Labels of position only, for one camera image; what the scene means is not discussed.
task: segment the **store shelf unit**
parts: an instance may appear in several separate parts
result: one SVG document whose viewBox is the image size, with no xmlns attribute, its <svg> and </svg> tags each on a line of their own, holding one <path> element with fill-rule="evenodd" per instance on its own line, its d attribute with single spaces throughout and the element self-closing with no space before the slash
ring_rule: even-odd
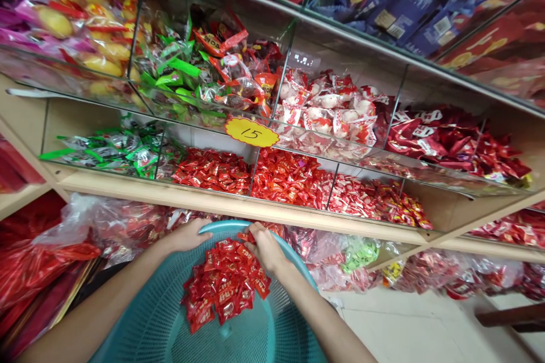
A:
<svg viewBox="0 0 545 363">
<path fill-rule="evenodd" d="M 177 9 L 183 10 L 188 1 L 194 0 L 178 0 L 174 4 Z M 313 154 L 302 148 L 296 149 L 301 154 L 308 153 L 332 162 L 333 168 L 336 166 L 334 170 L 336 173 L 342 165 L 358 170 L 376 171 L 386 177 L 404 180 L 402 189 L 418 197 L 435 226 L 435 230 L 430 231 L 248 196 L 226 195 L 168 184 L 164 181 L 41 162 L 37 158 L 40 154 L 58 149 L 57 135 L 90 134 L 117 120 L 119 114 L 115 113 L 114 108 L 122 108 L 143 114 L 147 118 L 157 118 L 174 126 L 182 126 L 185 132 L 197 129 L 207 135 L 210 144 L 207 147 L 217 147 L 216 135 L 220 138 L 227 136 L 223 134 L 223 126 L 211 129 L 202 123 L 172 118 L 167 112 L 168 109 L 163 109 L 160 103 L 150 97 L 154 92 L 159 92 L 163 96 L 168 94 L 169 98 L 174 98 L 174 104 L 185 103 L 183 99 L 172 95 L 172 92 L 149 86 L 146 88 L 134 79 L 100 74 L 101 81 L 107 82 L 110 90 L 118 90 L 124 96 L 123 99 L 114 99 L 110 96 L 104 98 L 101 92 L 93 94 L 85 88 L 89 76 L 97 73 L 66 62 L 51 61 L 28 51 L 2 47 L 4 64 L 2 70 L 16 82 L 6 77 L 2 77 L 0 81 L 2 90 L 0 132 L 39 170 L 48 187 L 54 188 L 65 199 L 68 199 L 70 192 L 93 193 L 410 244 L 412 249 L 398 258 L 436 247 L 478 254 L 501 254 L 506 258 L 527 261 L 542 260 L 543 253 L 532 248 L 514 248 L 501 243 L 460 237 L 486 222 L 545 199 L 545 179 L 540 178 L 545 172 L 545 163 L 542 161 L 545 141 L 541 137 L 545 131 L 542 121 L 545 116 L 540 111 L 373 37 L 361 35 L 341 24 L 318 17 L 305 7 L 276 0 L 199 1 L 223 3 L 240 13 L 241 18 L 251 13 L 253 18 L 248 18 L 249 31 L 277 41 L 286 54 L 282 77 L 290 65 L 296 67 L 297 62 L 292 57 L 299 52 L 306 53 L 315 61 L 321 59 L 335 68 L 338 67 L 345 74 L 353 73 L 358 86 L 367 82 L 376 84 L 382 92 L 392 97 L 395 101 L 394 108 L 404 109 L 415 103 L 421 103 L 423 106 L 431 103 L 450 103 L 465 108 L 481 118 L 482 128 L 485 124 L 487 126 L 490 124 L 497 133 L 513 133 L 513 147 L 524 152 L 522 160 L 534 170 L 532 189 L 510 187 L 396 155 L 383 149 L 386 140 L 379 141 L 377 147 L 373 146 L 370 153 L 367 152 L 369 147 L 357 146 L 358 149 L 367 152 L 363 154 L 366 156 L 365 159 L 373 159 L 365 163 L 360 161 L 363 158 L 338 159 L 331 156 L 330 150 L 327 149 L 319 154 Z M 22 98 L 3 92 L 7 88 L 21 87 L 37 87 L 61 95 L 70 95 L 79 101 L 60 98 Z M 234 109 L 230 112 L 234 116 L 242 115 L 250 119 L 264 120 L 270 127 L 278 126 L 277 130 L 283 126 L 273 119 L 265 120 L 248 112 Z M 282 144 L 276 147 L 291 149 Z M 383 165 L 384 161 L 393 163 L 395 171 L 388 170 Z M 372 268 L 380 268 L 390 261 L 381 259 Z"/>
<path fill-rule="evenodd" d="M 33 202 L 50 189 L 47 184 L 27 184 L 17 193 L 0 194 L 0 220 Z"/>
</svg>

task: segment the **person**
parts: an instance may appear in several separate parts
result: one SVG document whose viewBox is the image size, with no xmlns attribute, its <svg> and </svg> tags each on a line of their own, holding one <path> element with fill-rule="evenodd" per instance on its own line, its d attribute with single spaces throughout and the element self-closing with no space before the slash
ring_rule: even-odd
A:
<svg viewBox="0 0 545 363">
<path fill-rule="evenodd" d="M 17 363 L 85 363 L 102 344 L 123 311 L 167 256 L 189 251 L 212 238 L 199 234 L 209 223 L 196 219 L 150 246 L 137 259 L 85 299 L 59 324 L 27 348 Z M 269 274 L 284 287 L 314 332 L 330 363 L 376 363 L 375 358 L 338 313 L 284 256 L 270 231 L 249 226 L 256 245 L 246 243 Z"/>
</svg>

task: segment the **price tag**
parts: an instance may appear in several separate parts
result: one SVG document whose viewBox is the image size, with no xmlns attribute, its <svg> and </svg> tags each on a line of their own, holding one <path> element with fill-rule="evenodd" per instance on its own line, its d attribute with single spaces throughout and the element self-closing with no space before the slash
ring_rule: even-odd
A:
<svg viewBox="0 0 545 363">
<path fill-rule="evenodd" d="M 225 132 L 235 140 L 258 147 L 270 147 L 280 140 L 275 131 L 247 118 L 229 119 Z"/>
</svg>

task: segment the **teal plastic basket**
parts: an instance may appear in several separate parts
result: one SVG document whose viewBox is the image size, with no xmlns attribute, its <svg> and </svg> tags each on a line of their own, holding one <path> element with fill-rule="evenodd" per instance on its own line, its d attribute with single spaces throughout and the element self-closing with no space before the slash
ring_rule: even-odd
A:
<svg viewBox="0 0 545 363">
<path fill-rule="evenodd" d="M 236 239 L 249 224 L 240 220 L 210 223 L 201 233 L 212 232 L 211 240 L 192 251 L 170 255 L 131 302 L 91 362 L 326 362 L 313 332 L 275 279 L 264 301 L 256 295 L 253 309 L 244 310 L 223 326 L 216 316 L 190 334 L 180 299 L 191 268 L 204 262 L 205 252 L 216 242 Z M 285 256 L 316 288 L 297 253 L 275 237 Z"/>
</svg>

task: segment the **tile floor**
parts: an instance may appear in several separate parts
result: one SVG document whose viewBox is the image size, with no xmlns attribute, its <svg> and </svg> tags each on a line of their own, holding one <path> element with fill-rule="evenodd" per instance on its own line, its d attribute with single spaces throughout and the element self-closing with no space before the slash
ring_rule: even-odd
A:
<svg viewBox="0 0 545 363">
<path fill-rule="evenodd" d="M 379 363 L 540 363 L 540 355 L 545 361 L 545 334 L 520 338 L 507 328 L 484 328 L 473 317 L 475 310 L 529 304 L 517 295 L 491 298 L 501 299 L 496 304 L 484 297 L 453 301 L 384 288 L 322 295 L 338 306 Z"/>
</svg>

